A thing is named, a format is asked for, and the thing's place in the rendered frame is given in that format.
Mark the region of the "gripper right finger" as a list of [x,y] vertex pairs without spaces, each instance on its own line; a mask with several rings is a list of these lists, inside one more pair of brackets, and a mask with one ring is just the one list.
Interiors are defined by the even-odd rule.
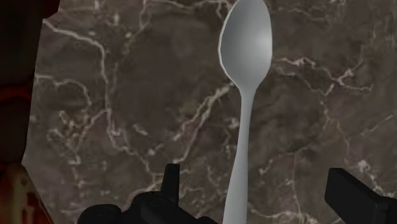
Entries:
[[326,203],[346,224],[397,224],[397,199],[377,194],[343,168],[331,168]]

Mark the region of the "dark red patterned robot stand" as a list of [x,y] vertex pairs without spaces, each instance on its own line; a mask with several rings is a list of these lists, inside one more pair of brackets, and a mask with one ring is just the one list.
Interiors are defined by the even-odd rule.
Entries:
[[42,21],[60,0],[0,0],[0,224],[54,224],[24,157]]

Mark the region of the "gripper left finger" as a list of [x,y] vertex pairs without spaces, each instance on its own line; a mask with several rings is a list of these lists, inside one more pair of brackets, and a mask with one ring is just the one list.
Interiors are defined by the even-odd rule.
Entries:
[[159,191],[137,194],[122,211],[114,204],[86,208],[76,224],[217,224],[207,216],[195,218],[179,207],[180,165],[167,164]]

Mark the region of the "grey spoon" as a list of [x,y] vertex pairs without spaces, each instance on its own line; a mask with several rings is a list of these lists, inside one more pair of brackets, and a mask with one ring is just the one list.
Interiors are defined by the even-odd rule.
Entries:
[[249,125],[256,89],[272,60],[272,26],[264,0],[237,0],[219,35],[219,63],[241,96],[237,151],[222,224],[247,223]]

